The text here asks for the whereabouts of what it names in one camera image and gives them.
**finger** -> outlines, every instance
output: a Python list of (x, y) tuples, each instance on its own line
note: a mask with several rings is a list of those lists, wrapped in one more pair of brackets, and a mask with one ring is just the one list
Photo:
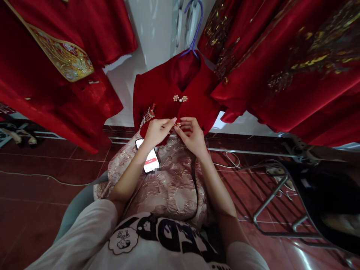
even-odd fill
[(159, 123), (159, 125), (163, 126), (163, 125), (166, 125), (167, 123), (169, 123), (172, 119), (157, 119), (156, 122)]
[(188, 122), (188, 121), (182, 121), (182, 122), (180, 122), (180, 124), (181, 124), (182, 126), (186, 126), (186, 125), (190, 125), (190, 126), (191, 126), (191, 122)]
[(168, 133), (170, 129), (174, 127), (175, 122), (176, 122), (176, 117), (174, 117), (166, 125), (164, 125), (164, 130), (166, 133)]
[(189, 137), (179, 127), (175, 126), (174, 129), (184, 143), (189, 139)]
[(191, 122), (193, 119), (196, 119), (195, 117), (181, 117), (180, 120), (181, 121), (188, 121)]
[(196, 126), (199, 125), (199, 124), (198, 124), (198, 121), (196, 120), (195, 117), (181, 117), (180, 120), (181, 120), (181, 121), (185, 121), (185, 122), (191, 122), (191, 125), (192, 125), (193, 127), (196, 127)]
[(192, 126), (189, 126), (189, 125), (187, 125), (187, 126), (181, 125), (180, 128), (181, 128), (182, 130), (184, 130), (184, 129), (190, 129), (190, 130), (192, 131)]

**metal chair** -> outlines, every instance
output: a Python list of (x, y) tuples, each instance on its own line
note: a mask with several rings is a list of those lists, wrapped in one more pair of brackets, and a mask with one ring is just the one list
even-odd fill
[[(281, 174), (282, 178), (277, 186), (254, 213), (253, 222), (256, 228), (266, 236), (300, 238), (309, 246), (343, 251), (348, 254), (345, 258), (347, 264), (353, 268), (350, 257), (360, 255), (360, 238), (331, 229), (323, 223), (321, 215), (325, 213), (359, 214), (360, 187), (343, 172), (296, 162), (270, 159), (241, 169), (264, 167), (281, 168), (285, 173)], [(292, 232), (264, 232), (257, 223), (257, 217), (289, 179), (296, 189), (305, 213), (292, 223)], [(297, 232), (297, 227), (307, 219), (315, 228), (316, 233)], [(323, 239), (327, 243), (313, 243), (304, 239)]]

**red tile floor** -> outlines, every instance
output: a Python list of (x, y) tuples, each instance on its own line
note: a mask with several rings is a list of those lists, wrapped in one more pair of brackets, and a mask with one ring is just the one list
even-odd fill
[[(130, 131), (113, 129), (107, 128), (108, 136), (131, 138), (133, 135)], [(210, 148), (285, 152), (277, 141), (266, 138), (239, 136), (233, 139), (218, 133), (210, 136), (206, 139)], [(107, 170), (110, 159), (122, 146), (112, 144), (97, 155), (90, 155), (66, 140), (44, 139), (34, 150), (19, 149), (12, 141), (0, 149), (0, 171), (46, 174), (72, 184), (90, 183)], [(237, 156), (242, 166), (270, 158), (254, 154)], [(211, 157), (215, 163), (231, 165), (224, 152), (211, 151)], [(273, 187), (266, 174), (216, 167), (234, 200), (239, 222), (270, 269), (346, 269), (337, 252), (309, 247), (298, 240), (264, 236), (249, 222), (249, 217)], [(0, 269), (24, 269), (51, 246), (68, 204), (82, 187), (62, 185), (44, 176), (1, 172), (0, 184)], [(287, 230), (287, 224), (303, 211), (299, 199), (296, 196), (292, 199), (276, 197), (258, 218), (261, 228)], [(300, 229), (312, 231), (309, 223)]]

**phone screen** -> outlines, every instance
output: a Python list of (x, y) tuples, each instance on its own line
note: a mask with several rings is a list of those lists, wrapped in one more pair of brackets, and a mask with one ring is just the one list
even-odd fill
[[(139, 149), (140, 145), (143, 143), (144, 139), (138, 139), (135, 141), (136, 147)], [(154, 148), (151, 150), (144, 165), (144, 171), (146, 173), (151, 172), (159, 168), (158, 157), (156, 156)]]

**white cable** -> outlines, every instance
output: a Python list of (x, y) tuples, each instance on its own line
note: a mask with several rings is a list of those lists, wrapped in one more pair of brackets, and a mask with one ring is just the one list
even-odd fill
[(69, 183), (64, 183), (64, 182), (61, 182), (59, 180), (57, 180), (55, 177), (52, 177), (51, 175), (46, 175), (46, 174), (21, 174), (21, 173), (18, 173), (18, 172), (4, 172), (4, 171), (0, 171), (0, 173), (5, 173), (5, 174), (19, 174), (19, 175), (23, 175), (23, 176), (46, 176), (46, 177), (50, 177), (52, 179), (54, 179), (56, 182), (60, 183), (60, 184), (63, 184), (63, 185), (67, 185), (67, 186), (87, 186), (89, 184), (69, 184)]
[[(228, 153), (231, 153), (232, 155), (235, 156), (236, 160), (238, 161), (238, 164), (235, 164), (235, 163), (230, 159), (230, 157), (228, 156)], [(215, 165), (218, 165), (218, 166), (221, 166), (221, 167), (225, 167), (225, 168), (239, 168), (239, 169), (241, 169), (241, 167), (239, 167), (239, 165), (240, 165), (240, 159), (237, 157), (237, 155), (235, 155), (233, 152), (225, 152), (225, 155), (226, 155), (226, 157), (229, 159), (229, 161), (230, 161), (234, 166), (225, 166), (225, 165), (221, 165), (221, 164), (218, 164), (218, 163), (214, 163), (214, 164), (215, 164)], [(287, 184), (284, 184), (284, 185), (285, 185), (286, 188), (290, 189), (291, 191), (286, 191), (286, 193), (284, 193), (282, 190), (279, 190), (280, 195), (277, 195), (277, 194), (276, 194), (275, 196), (277, 196), (277, 197), (280, 198), (281, 195), (284, 194), (286, 197), (289, 198), (289, 200), (292, 201), (292, 199), (290, 198), (290, 196), (296, 196), (297, 193), (294, 192), (294, 190), (292, 190), (290, 187), (288, 187)]]
[[(237, 159), (237, 161), (239, 162), (239, 164), (236, 165), (236, 164), (229, 158), (228, 153), (233, 154), (233, 155), (236, 157), (236, 159)], [(234, 164), (234, 166), (225, 166), (225, 165), (221, 165), (221, 164), (218, 164), (218, 163), (214, 163), (214, 164), (217, 165), (217, 166), (225, 167), (225, 168), (239, 168), (239, 169), (241, 168), (241, 167), (239, 167), (239, 166), (240, 166), (240, 160), (239, 160), (239, 158), (237, 157), (237, 155), (235, 155), (233, 152), (225, 152), (225, 155), (226, 155), (226, 157), (230, 160), (230, 162), (231, 162), (232, 164)]]

